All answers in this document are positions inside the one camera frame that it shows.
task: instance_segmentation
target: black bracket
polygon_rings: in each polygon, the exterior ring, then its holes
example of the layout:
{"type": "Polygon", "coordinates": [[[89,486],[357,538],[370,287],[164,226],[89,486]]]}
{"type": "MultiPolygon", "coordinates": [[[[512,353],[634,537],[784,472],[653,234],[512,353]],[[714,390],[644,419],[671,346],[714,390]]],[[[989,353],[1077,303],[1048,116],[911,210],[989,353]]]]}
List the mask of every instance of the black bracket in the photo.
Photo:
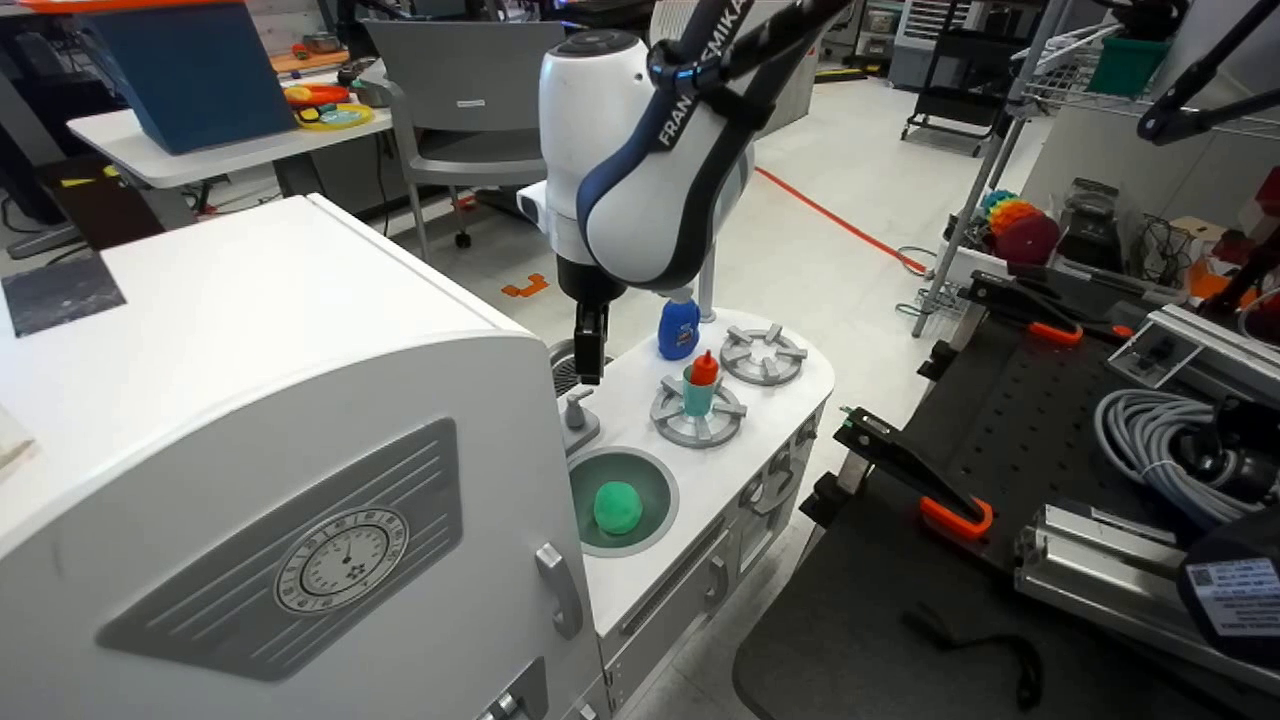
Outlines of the black bracket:
{"type": "Polygon", "coordinates": [[[919,497],[935,497],[976,524],[985,520],[985,506],[967,492],[948,483],[944,472],[911,451],[907,440],[869,406],[852,406],[837,440],[869,463],[885,469],[893,479],[911,483],[919,497]]]}

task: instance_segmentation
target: red line on floor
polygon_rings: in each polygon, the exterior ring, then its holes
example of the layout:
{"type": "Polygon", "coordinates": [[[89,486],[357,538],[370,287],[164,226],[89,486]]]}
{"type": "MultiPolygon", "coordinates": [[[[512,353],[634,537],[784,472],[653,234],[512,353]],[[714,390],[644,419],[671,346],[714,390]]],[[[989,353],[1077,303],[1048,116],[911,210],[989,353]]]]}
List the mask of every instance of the red line on floor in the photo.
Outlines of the red line on floor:
{"type": "Polygon", "coordinates": [[[776,170],[767,166],[756,166],[767,185],[776,185],[779,190],[787,190],[791,200],[809,203],[811,210],[819,210],[825,221],[840,223],[848,234],[870,245],[877,250],[899,259],[907,272],[925,274],[929,266],[904,250],[897,250],[893,245],[885,245],[879,234],[848,223],[845,216],[837,216],[833,207],[825,207],[819,200],[804,197],[796,185],[779,181],[776,170]]]}

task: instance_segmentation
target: machine panel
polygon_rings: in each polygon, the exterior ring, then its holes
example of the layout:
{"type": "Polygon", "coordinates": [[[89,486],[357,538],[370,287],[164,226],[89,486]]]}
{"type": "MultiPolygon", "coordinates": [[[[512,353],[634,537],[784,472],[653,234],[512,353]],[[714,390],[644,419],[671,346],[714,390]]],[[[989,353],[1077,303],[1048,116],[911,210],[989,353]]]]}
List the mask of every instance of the machine panel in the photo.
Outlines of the machine panel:
{"type": "Polygon", "coordinates": [[[147,593],[102,648],[285,679],[462,537],[456,422],[357,455],[147,593]]]}

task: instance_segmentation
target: gray floor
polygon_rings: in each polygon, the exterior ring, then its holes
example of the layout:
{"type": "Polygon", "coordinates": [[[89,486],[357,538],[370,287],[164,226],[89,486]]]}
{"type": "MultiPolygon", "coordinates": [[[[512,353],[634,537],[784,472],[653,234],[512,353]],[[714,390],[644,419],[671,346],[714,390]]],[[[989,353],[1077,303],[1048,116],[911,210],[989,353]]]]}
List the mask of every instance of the gray floor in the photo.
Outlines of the gray floor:
{"type": "MultiPolygon", "coordinates": [[[[919,137],[899,140],[899,123],[914,97],[893,90],[877,80],[819,84],[811,116],[761,140],[756,165],[779,170],[845,221],[879,234],[893,248],[911,248],[925,262],[938,248],[944,216],[960,207],[976,158],[970,140],[919,137]]],[[[1032,123],[1012,155],[1008,186],[1019,186],[1045,123],[1032,123]]],[[[245,174],[227,186],[227,210],[257,203],[270,185],[245,174]]],[[[439,230],[425,259],[492,298],[542,338],[563,338],[570,303],[547,287],[541,296],[507,296],[502,287],[529,284],[533,272],[552,280],[552,254],[542,238],[502,216],[479,216],[470,226],[475,248],[456,250],[439,230]]],[[[870,406],[893,422],[904,422],[925,390],[914,362],[932,338],[953,331],[938,317],[919,338],[907,336],[911,317],[904,312],[919,293],[899,259],[869,248],[833,221],[796,203],[767,181],[751,181],[735,216],[720,230],[714,303],[748,308],[804,331],[837,362],[837,397],[828,401],[828,434],[840,406],[870,406]]],[[[657,324],[657,296],[627,293],[613,317],[613,346],[632,344],[657,324]]],[[[833,440],[815,443],[809,479],[840,469],[845,451],[833,440]]],[[[623,720],[735,720],[751,717],[730,693],[730,653],[784,586],[787,571],[809,544],[809,520],[796,515],[776,538],[767,558],[756,566],[698,632],[687,632],[665,669],[634,693],[623,720]]]]}

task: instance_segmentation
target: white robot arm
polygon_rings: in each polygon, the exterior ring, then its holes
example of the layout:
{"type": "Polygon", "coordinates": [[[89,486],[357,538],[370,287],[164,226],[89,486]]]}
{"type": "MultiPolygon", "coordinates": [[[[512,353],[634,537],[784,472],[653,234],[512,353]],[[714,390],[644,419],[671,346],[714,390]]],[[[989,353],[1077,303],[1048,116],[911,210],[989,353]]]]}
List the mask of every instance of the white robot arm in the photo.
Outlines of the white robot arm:
{"type": "Polygon", "coordinates": [[[608,303],[683,287],[744,186],[744,153],[848,0],[698,0],[675,40],[581,33],[542,59],[542,226],[576,298],[576,376],[599,384],[608,303]]]}

